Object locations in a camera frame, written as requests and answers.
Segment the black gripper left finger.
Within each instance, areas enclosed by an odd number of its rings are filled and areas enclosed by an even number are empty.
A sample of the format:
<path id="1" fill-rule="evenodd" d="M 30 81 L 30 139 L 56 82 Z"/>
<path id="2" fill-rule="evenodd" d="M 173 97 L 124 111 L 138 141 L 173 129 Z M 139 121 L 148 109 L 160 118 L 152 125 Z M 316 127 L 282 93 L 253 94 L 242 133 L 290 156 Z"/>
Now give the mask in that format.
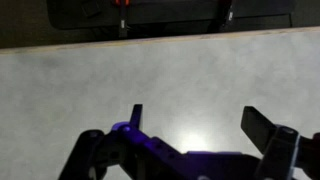
<path id="1" fill-rule="evenodd" d="M 137 129 L 140 128 L 142 120 L 143 105 L 135 104 L 131 113 L 129 124 Z"/>

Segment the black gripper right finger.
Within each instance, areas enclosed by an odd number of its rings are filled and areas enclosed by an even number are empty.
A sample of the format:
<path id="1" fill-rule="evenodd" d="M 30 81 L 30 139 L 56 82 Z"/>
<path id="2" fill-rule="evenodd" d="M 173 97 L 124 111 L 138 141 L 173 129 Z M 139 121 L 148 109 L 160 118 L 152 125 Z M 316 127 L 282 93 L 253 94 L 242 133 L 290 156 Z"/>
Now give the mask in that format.
<path id="1" fill-rule="evenodd" d="M 259 152 L 264 154 L 277 127 L 255 107 L 245 106 L 241 129 Z"/>

